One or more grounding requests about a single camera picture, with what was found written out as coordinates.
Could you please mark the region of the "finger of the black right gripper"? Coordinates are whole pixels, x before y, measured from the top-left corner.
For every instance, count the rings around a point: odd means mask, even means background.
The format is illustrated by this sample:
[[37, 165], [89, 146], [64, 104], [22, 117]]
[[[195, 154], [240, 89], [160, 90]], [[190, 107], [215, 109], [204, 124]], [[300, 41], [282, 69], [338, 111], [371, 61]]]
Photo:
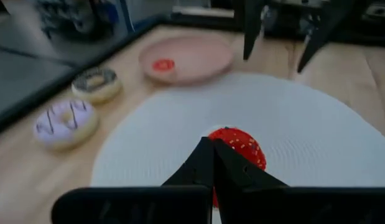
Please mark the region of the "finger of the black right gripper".
[[347, 18], [352, 11], [355, 0], [329, 0], [322, 7], [322, 15], [318, 27], [312, 32], [305, 50], [300, 58], [297, 72], [300, 73], [315, 53], [326, 44], [336, 27]]
[[243, 60], [248, 60], [256, 38], [261, 32], [261, 13], [267, 0], [244, 0], [244, 50]]

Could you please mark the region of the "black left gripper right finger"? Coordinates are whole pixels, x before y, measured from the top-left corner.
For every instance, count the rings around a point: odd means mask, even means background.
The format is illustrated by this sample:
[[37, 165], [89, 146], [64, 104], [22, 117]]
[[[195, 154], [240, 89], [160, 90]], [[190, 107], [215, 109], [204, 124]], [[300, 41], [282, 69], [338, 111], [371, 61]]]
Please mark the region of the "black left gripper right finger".
[[290, 187], [213, 143], [222, 224], [385, 224], [384, 187]]

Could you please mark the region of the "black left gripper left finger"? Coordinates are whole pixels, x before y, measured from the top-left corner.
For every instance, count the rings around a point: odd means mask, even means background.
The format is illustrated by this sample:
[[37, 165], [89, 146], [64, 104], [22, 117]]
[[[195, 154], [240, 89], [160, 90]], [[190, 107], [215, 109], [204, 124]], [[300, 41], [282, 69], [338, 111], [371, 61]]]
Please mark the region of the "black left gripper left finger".
[[214, 143], [201, 138], [161, 186], [84, 187], [60, 196], [52, 224], [211, 224]]

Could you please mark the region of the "light pink plate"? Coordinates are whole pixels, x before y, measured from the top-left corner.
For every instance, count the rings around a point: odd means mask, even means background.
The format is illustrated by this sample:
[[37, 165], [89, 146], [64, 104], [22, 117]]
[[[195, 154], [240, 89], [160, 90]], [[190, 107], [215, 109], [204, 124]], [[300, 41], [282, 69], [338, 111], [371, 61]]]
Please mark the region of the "light pink plate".
[[[187, 85], [211, 79], [227, 70], [234, 53], [217, 35], [190, 35], [162, 39], [139, 55], [142, 72], [153, 80], [171, 85]], [[152, 64], [160, 58], [175, 62], [173, 70], [157, 72]]]

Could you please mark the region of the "small red frosted donut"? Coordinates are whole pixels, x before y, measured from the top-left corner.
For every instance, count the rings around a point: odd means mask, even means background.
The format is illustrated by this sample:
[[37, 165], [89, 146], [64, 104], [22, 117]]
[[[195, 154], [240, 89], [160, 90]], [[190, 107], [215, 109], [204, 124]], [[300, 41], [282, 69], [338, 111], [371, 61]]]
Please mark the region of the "small red frosted donut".
[[266, 158], [259, 143], [247, 132], [236, 127], [222, 127], [210, 132], [211, 140], [221, 139], [229, 147], [261, 170], [266, 170]]
[[169, 58], [160, 58], [152, 64], [152, 69], [157, 72], [168, 72], [173, 70], [174, 67], [175, 62]]

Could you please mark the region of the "large chocolate frosted donut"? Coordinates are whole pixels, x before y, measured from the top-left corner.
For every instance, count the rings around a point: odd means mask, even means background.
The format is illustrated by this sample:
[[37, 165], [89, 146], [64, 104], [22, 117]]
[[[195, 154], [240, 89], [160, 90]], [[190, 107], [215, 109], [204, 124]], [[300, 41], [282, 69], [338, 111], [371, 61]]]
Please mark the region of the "large chocolate frosted donut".
[[81, 100], [102, 103], [115, 97], [122, 84], [112, 69], [95, 67], [87, 70], [72, 81], [72, 92]]

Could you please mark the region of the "white round woven placemat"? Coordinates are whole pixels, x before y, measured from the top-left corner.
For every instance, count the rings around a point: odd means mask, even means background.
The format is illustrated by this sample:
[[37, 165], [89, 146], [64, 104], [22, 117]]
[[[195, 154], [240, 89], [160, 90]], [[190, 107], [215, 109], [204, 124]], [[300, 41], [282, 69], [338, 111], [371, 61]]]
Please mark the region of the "white round woven placemat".
[[266, 170], [293, 186], [385, 187], [385, 137], [318, 90], [255, 73], [158, 91], [108, 136], [93, 186], [163, 184], [201, 137], [221, 127], [249, 133]]

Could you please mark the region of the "blue plastic bin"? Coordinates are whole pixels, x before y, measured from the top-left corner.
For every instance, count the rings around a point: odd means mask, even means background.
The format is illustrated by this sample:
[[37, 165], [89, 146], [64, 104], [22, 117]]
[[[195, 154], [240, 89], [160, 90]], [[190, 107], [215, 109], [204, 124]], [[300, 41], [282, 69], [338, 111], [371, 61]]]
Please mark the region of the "blue plastic bin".
[[132, 23], [131, 15], [127, 0], [109, 0], [114, 6], [118, 17], [118, 27], [125, 33], [130, 34], [135, 31], [134, 24]]

